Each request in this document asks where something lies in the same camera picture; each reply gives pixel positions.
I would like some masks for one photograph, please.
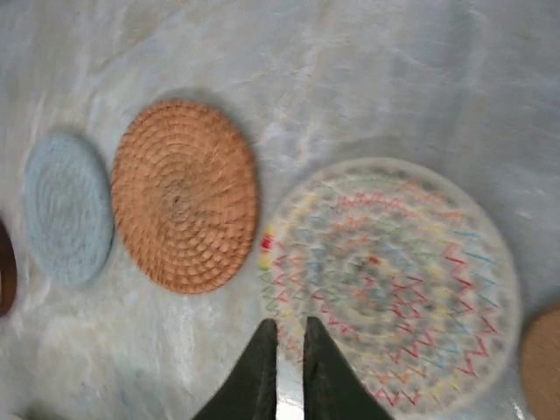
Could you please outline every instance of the woven coaster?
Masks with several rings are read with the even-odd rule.
[[[536,420],[560,418],[560,304],[531,323],[521,343],[521,381]]]
[[[478,396],[516,344],[512,257],[445,178],[388,158],[326,168],[279,206],[261,240],[262,307],[300,368],[317,316],[388,412],[433,418]]]
[[[0,316],[10,311],[16,299],[18,267],[6,227],[0,220]]]
[[[103,163],[84,139],[52,133],[25,167],[25,232],[37,265],[61,285],[92,279],[109,255],[113,216]]]
[[[142,111],[116,152],[112,195],[125,247],[171,291],[222,286],[251,248],[254,159],[239,130],[207,105],[175,99]]]

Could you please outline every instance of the light blue coaster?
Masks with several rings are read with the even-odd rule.
[[[114,232],[109,178],[86,140],[52,133],[25,167],[25,232],[37,265],[54,282],[78,285],[106,262]]]

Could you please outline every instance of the placemat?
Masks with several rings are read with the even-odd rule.
[[[539,315],[521,343],[521,381],[536,420],[560,418],[560,304]]]
[[[56,283],[92,279],[107,261],[113,239],[109,179],[93,146],[52,133],[25,166],[25,232],[37,265]]]
[[[255,163],[217,109],[175,99],[142,111],[116,152],[112,194],[125,247],[171,291],[222,286],[250,251]]]
[[[512,257],[482,209],[423,167],[336,164],[298,186],[261,240],[262,306],[298,364],[320,317],[397,418],[471,401],[506,366],[520,325]]]

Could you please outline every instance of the marble countertop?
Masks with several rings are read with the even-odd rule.
[[[97,281],[56,286],[29,256],[25,160],[79,131],[107,169],[127,125],[172,95],[210,102],[258,161],[261,226],[314,169],[386,156],[471,194],[515,257],[526,317],[560,298],[557,0],[0,0],[0,213],[20,292],[0,321],[0,411],[184,419],[220,386],[262,314],[256,251],[212,294],[144,276],[118,236]],[[516,361],[442,418],[528,417]],[[303,418],[281,363],[279,419]]]

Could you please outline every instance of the cork coaster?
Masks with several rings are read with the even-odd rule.
[[[294,189],[261,240],[262,308],[301,368],[320,318],[361,382],[396,418],[471,402],[517,344],[512,257],[484,211],[436,173],[365,158]]]
[[[536,420],[560,418],[560,304],[531,323],[521,343],[521,381]]]
[[[207,105],[173,99],[142,111],[116,152],[112,196],[125,247],[171,291],[222,286],[251,248],[254,159],[240,131]]]
[[[6,227],[0,220],[0,316],[10,311],[16,299],[18,268]]]

